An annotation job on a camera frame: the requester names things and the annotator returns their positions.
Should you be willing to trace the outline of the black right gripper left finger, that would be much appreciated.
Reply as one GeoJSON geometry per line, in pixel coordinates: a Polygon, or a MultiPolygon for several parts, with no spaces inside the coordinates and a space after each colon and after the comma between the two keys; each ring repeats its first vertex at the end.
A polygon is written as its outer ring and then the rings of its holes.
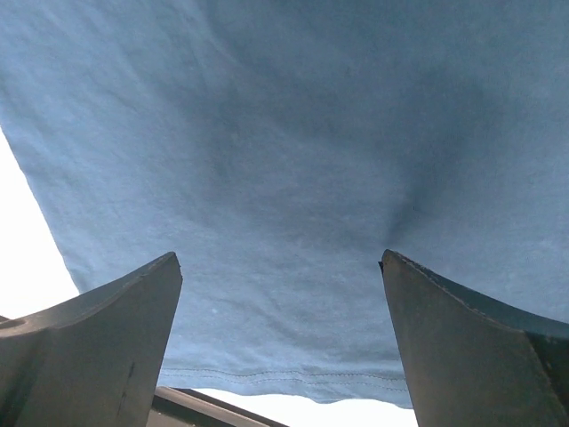
{"type": "Polygon", "coordinates": [[[144,426],[182,275],[175,253],[49,309],[1,319],[3,426],[144,426]]]}

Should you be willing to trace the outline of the dark blue t shirt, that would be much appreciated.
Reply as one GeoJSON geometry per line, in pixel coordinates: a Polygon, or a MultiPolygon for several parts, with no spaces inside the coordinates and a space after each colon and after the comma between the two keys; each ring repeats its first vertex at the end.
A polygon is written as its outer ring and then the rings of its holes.
{"type": "Polygon", "coordinates": [[[163,385],[409,407],[387,249],[568,319],[565,1],[4,1],[1,126],[79,290],[177,254],[163,385]]]}

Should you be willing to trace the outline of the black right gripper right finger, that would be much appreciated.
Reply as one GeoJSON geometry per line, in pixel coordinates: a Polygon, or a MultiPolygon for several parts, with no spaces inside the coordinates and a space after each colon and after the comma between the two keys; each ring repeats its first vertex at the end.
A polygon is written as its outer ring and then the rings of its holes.
{"type": "Polygon", "coordinates": [[[387,250],[381,275],[420,426],[566,426],[568,325],[387,250]]]}

